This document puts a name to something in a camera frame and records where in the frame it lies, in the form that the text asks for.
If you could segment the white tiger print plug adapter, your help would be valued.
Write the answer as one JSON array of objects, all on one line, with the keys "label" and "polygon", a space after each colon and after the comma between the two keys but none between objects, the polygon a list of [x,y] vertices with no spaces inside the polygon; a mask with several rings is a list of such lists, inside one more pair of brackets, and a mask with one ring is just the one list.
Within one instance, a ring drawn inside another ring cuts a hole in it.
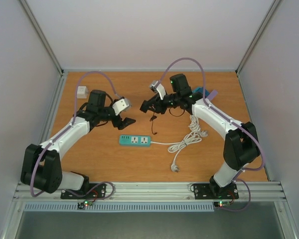
[{"label": "white tiger print plug adapter", "polygon": [[78,86],[76,97],[78,99],[86,99],[88,97],[89,91],[87,86]]}]

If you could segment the black power adapter with cable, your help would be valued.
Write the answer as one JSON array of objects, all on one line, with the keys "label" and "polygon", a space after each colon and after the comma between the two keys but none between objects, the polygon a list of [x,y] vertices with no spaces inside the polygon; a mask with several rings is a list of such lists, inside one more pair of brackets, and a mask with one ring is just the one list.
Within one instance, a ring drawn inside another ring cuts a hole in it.
[{"label": "black power adapter with cable", "polygon": [[[147,113],[149,110],[149,106],[150,106],[151,102],[150,101],[146,101],[144,100],[141,104],[141,107],[140,107],[140,111],[143,112],[143,113]],[[152,135],[156,135],[157,132],[154,131],[153,129],[153,123],[154,123],[154,120],[157,118],[157,116],[155,115],[154,112],[152,112],[152,116],[150,118],[150,122],[151,122],[151,133]]]}]

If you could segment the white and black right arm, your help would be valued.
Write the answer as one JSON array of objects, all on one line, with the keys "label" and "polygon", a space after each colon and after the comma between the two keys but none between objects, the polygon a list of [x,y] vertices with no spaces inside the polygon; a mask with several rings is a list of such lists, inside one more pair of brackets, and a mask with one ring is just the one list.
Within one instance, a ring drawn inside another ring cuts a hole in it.
[{"label": "white and black right arm", "polygon": [[227,193],[227,186],[262,154],[256,127],[251,122],[242,123],[218,109],[206,96],[205,89],[193,91],[184,74],[172,76],[170,83],[173,92],[168,94],[160,81],[153,81],[150,89],[155,95],[143,101],[140,110],[164,114],[169,108],[179,107],[207,123],[224,139],[224,163],[209,180],[211,194],[222,197]]}]

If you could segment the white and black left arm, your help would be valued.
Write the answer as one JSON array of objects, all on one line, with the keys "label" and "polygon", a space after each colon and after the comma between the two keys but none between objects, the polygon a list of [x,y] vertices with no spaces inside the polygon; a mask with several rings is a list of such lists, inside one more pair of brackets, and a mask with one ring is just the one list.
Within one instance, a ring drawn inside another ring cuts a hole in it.
[{"label": "white and black left arm", "polygon": [[114,128],[123,130],[135,123],[134,119],[123,119],[121,112],[127,111],[132,105],[127,98],[111,99],[105,91],[93,90],[85,102],[74,113],[70,122],[56,135],[39,145],[30,144],[24,153],[21,170],[21,183],[30,186],[33,197],[41,193],[54,193],[56,190],[70,190],[78,198],[86,198],[90,194],[89,178],[76,172],[65,172],[61,160],[67,151],[82,137],[96,127],[111,122]]}]

